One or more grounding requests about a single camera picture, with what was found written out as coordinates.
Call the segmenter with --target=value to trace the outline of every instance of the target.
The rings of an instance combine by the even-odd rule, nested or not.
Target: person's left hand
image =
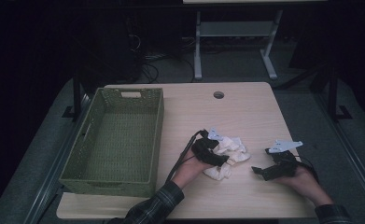
[[[183,161],[185,162],[179,166],[174,177],[171,179],[181,189],[185,188],[191,181],[196,179],[202,171],[213,167],[213,165],[197,160],[191,149],[188,150]]]

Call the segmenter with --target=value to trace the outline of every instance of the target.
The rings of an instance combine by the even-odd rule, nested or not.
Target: green basket
[[[162,89],[98,89],[60,182],[79,194],[151,197],[163,115]]]

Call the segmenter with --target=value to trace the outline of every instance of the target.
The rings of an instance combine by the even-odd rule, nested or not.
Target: wire
[[[157,54],[157,55],[148,55],[148,56],[145,56],[145,59],[146,60],[150,60],[150,61],[156,61],[156,60],[159,60],[159,59],[162,59],[162,58],[166,58],[168,55],[167,54]]]
[[[139,38],[139,36],[138,35],[129,35],[129,36],[131,36],[131,37],[135,37],[136,39],[138,39],[138,44],[137,44],[137,46],[135,47],[135,49],[132,49],[132,51],[136,51],[136,50],[138,50],[139,49],[139,47],[141,47],[141,38]]]
[[[155,70],[155,72],[156,72],[155,77],[153,77],[152,74],[150,73],[149,67],[151,67],[152,69]],[[154,65],[149,64],[149,63],[144,63],[142,73],[148,80],[147,84],[151,84],[153,82],[159,83],[159,81],[157,80],[157,78],[159,77],[159,69],[157,67],[155,67]]]
[[[184,38],[182,38],[182,41],[184,41],[184,40],[187,40],[189,42],[182,46],[182,51],[193,49],[194,44],[196,43],[196,38],[194,38],[194,37],[184,37]]]
[[[188,158],[188,159],[186,159],[186,160],[184,160],[183,161],[183,158],[185,158],[185,156],[186,156],[186,153],[188,153],[188,150],[191,148],[191,146],[193,145],[193,142],[194,142],[194,140],[196,139],[196,136],[197,136],[197,134],[199,134],[201,131],[199,131],[199,132],[197,132],[197,133],[195,133],[192,137],[191,137],[191,139],[189,140],[189,142],[188,142],[188,144],[186,145],[186,147],[185,147],[185,149],[182,151],[182,153],[179,155],[179,158],[178,158],[178,160],[176,161],[176,163],[175,163],[175,165],[174,165],[174,167],[173,167],[173,169],[171,169],[171,171],[170,171],[170,174],[167,176],[167,179],[165,180],[165,183],[168,183],[170,180],[171,180],[171,178],[173,177],[173,175],[174,175],[174,173],[175,173],[175,171],[179,168],[179,166],[183,163],[183,162],[185,162],[185,161],[187,161],[187,160],[190,160],[192,157],[190,157],[190,158]]]
[[[310,163],[310,167],[314,169],[314,165],[309,160],[307,160],[305,157],[301,157],[301,156],[294,156],[294,157],[299,157],[299,158],[307,161],[308,163]],[[292,163],[295,162],[295,161],[286,160],[286,159],[281,159],[280,161],[287,161],[287,162],[292,162]]]
[[[56,200],[57,196],[59,195],[58,192],[56,192],[53,196],[53,198],[50,200],[50,202],[48,203],[48,205],[46,206],[45,210],[43,210],[42,214],[40,215],[39,219],[37,220],[36,224],[39,224],[40,221],[42,221],[42,218],[45,216],[45,214],[48,212],[49,208],[51,207],[51,205],[54,203],[54,201]]]
[[[103,59],[101,59],[100,57],[98,57],[94,52],[92,52],[91,50],[89,50],[88,48],[86,48],[76,37],[74,37],[71,32],[69,32],[69,34],[71,35],[71,37],[75,40],[75,42],[77,42],[78,45],[80,45],[81,48],[83,48],[84,50],[86,50],[92,57],[94,57],[98,62],[102,63],[103,65],[105,65],[107,68],[109,68],[112,72],[114,73],[118,73],[116,71],[116,69],[110,65],[109,63],[105,62]]]

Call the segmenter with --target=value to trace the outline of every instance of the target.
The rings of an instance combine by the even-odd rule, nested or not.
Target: crumpled white tissue
[[[230,138],[223,136],[223,140],[219,141],[219,145],[214,148],[213,152],[217,155],[227,155],[229,160],[221,167],[212,167],[204,170],[204,173],[209,177],[222,180],[223,178],[229,178],[232,175],[232,166],[240,161],[246,161],[250,155],[246,150],[246,147],[241,142],[241,139]]]

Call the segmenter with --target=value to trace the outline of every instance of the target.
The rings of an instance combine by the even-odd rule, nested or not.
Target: table top
[[[314,206],[292,189],[264,181],[251,166],[274,165],[264,151],[276,139],[292,140],[269,84],[264,82],[139,84],[111,88],[162,88],[164,120],[157,189],[199,130],[240,137],[251,158],[234,164],[221,181],[201,174],[184,188],[185,199],[168,218],[315,217]],[[224,98],[214,97],[222,91]],[[64,219],[124,217],[144,198],[64,193],[57,216]]]

